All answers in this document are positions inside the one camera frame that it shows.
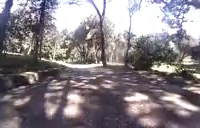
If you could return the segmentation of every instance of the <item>paved road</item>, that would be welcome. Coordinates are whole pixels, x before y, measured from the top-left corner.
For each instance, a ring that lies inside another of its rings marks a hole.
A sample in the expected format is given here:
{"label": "paved road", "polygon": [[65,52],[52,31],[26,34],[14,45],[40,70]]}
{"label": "paved road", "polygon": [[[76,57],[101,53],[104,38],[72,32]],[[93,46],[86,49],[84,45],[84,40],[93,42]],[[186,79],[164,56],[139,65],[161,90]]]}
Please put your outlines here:
{"label": "paved road", "polygon": [[64,76],[0,96],[0,128],[200,128],[200,82],[121,66]]}

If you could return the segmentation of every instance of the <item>sunlight patch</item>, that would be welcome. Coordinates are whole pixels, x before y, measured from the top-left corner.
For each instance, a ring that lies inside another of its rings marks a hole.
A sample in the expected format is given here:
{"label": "sunlight patch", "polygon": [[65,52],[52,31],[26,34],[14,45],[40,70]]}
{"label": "sunlight patch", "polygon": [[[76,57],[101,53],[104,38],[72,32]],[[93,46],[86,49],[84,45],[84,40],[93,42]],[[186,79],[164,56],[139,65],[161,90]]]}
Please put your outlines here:
{"label": "sunlight patch", "polygon": [[142,94],[142,93],[134,93],[132,96],[126,96],[124,97],[124,101],[126,102],[140,102],[140,101],[145,101],[149,100],[149,96]]}
{"label": "sunlight patch", "polygon": [[20,106],[23,106],[26,103],[28,103],[30,100],[31,100],[31,96],[26,96],[24,98],[16,99],[13,102],[13,105],[16,106],[16,107],[20,107]]}
{"label": "sunlight patch", "polygon": [[69,94],[67,96],[67,100],[69,103],[81,104],[84,102],[84,98],[78,94]]}
{"label": "sunlight patch", "polygon": [[141,117],[140,119],[138,119],[138,122],[142,126],[150,128],[155,128],[162,124],[162,120],[159,117],[151,115]]}
{"label": "sunlight patch", "polygon": [[194,112],[200,112],[200,107],[195,106],[191,103],[189,103],[188,101],[184,101],[178,97],[173,97],[173,96],[163,96],[160,98],[161,100],[164,101],[169,101],[172,102],[184,109],[190,110],[190,111],[194,111]]}
{"label": "sunlight patch", "polygon": [[49,101],[45,103],[45,114],[48,119],[52,119],[56,114],[57,109],[59,109],[59,104],[53,104]]}
{"label": "sunlight patch", "polygon": [[64,108],[63,115],[67,118],[77,118],[82,115],[82,112],[79,105],[69,104]]}

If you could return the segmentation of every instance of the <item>grass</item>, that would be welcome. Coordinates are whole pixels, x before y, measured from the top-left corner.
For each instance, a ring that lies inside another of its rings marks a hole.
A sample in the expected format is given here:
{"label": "grass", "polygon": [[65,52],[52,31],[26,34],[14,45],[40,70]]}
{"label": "grass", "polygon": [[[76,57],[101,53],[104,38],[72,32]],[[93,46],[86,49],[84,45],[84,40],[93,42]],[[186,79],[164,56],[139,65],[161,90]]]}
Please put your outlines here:
{"label": "grass", "polygon": [[168,74],[175,74],[176,70],[178,69],[179,66],[182,66],[186,71],[190,73],[190,75],[194,76],[196,79],[200,80],[200,64],[173,64],[173,65],[168,65],[168,64],[161,64],[161,65],[154,65],[152,67],[152,70],[154,71],[159,71],[159,72],[164,72]]}
{"label": "grass", "polygon": [[38,65],[34,66],[32,56],[22,56],[20,54],[7,54],[0,65],[0,74],[21,73],[62,67],[60,64],[43,60],[39,61]]}

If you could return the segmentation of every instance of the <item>sky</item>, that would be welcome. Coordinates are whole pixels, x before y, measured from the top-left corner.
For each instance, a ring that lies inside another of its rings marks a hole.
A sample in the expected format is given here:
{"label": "sky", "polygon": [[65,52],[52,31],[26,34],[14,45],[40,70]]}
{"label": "sky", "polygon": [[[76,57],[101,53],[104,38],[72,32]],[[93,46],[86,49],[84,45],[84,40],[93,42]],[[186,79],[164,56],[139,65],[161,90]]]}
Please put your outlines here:
{"label": "sky", "polygon": [[[4,6],[5,0],[0,0],[0,11]],[[93,6],[87,2],[83,2],[80,6],[68,5],[66,0],[60,0],[59,8],[56,10],[54,16],[56,18],[56,26],[58,30],[67,28],[73,31],[78,27],[80,22],[91,14],[96,14]],[[102,10],[102,0],[94,0]],[[13,10],[17,8],[18,0],[14,0]],[[124,32],[129,27],[129,17],[127,10],[127,0],[112,0],[107,3],[106,17],[115,24],[116,32]],[[159,9],[159,5],[143,3],[139,12],[133,16],[132,32],[137,36],[160,33],[162,31],[174,32],[165,23],[161,21],[163,13]],[[187,15],[189,22],[184,24],[187,33],[194,38],[200,37],[200,11],[193,10]]]}

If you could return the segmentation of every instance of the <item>shrub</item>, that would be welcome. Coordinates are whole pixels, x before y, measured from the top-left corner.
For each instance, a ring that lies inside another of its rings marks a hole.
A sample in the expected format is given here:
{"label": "shrub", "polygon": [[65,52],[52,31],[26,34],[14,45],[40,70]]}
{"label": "shrub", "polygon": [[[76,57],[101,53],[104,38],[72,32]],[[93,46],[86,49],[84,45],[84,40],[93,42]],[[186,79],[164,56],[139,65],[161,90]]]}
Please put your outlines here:
{"label": "shrub", "polygon": [[169,45],[169,38],[161,38],[159,35],[141,36],[130,54],[130,60],[136,70],[148,70],[154,63],[173,62],[176,53]]}

